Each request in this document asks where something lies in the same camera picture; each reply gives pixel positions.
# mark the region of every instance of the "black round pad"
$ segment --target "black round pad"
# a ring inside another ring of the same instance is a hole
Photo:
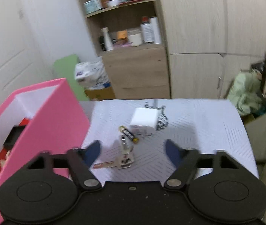
[[[188,197],[197,210],[220,222],[251,221],[266,210],[266,186],[238,169],[195,179],[188,188]]]
[[[71,180],[43,170],[29,170],[0,186],[0,212],[19,223],[39,224],[67,212],[77,196]]]

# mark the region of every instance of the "white door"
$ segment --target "white door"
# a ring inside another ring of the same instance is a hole
[[[172,98],[219,98],[224,70],[219,54],[169,55]]]
[[[20,0],[0,0],[0,104],[14,90],[52,78]]]

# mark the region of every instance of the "shelf board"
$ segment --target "shelf board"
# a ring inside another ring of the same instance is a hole
[[[100,52],[99,56],[104,56],[104,55],[111,55],[111,54],[116,54],[116,53],[127,53],[131,51],[136,51],[136,50],[143,50],[143,49],[151,49],[151,48],[160,48],[164,47],[163,44],[141,44],[140,46],[128,46],[128,47],[116,47],[112,51],[105,51],[105,52]]]
[[[94,16],[96,14],[107,12],[109,10],[116,9],[116,8],[119,8],[119,7],[125,7],[125,6],[130,6],[130,5],[133,5],[133,4],[145,3],[145,2],[153,2],[153,1],[155,1],[155,0],[137,0],[137,1],[132,1],[132,2],[126,2],[126,3],[119,4],[119,5],[114,6],[114,7],[108,7],[108,8],[104,8],[104,9],[98,10],[98,11],[93,12],[93,13],[89,13],[89,14],[85,15],[85,18],[89,18],[89,17]]]

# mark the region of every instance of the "green cloth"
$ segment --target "green cloth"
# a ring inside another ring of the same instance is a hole
[[[79,62],[77,55],[70,55],[54,62],[54,70],[59,78],[66,78],[78,101],[88,101],[84,88],[74,78],[75,65]]]
[[[256,95],[260,80],[255,72],[239,73],[231,87],[227,99],[233,103],[240,116],[258,111],[262,100]]]

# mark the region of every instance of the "white cube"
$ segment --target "white cube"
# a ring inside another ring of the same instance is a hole
[[[136,108],[130,127],[139,134],[153,134],[156,131],[159,110],[151,108]]]

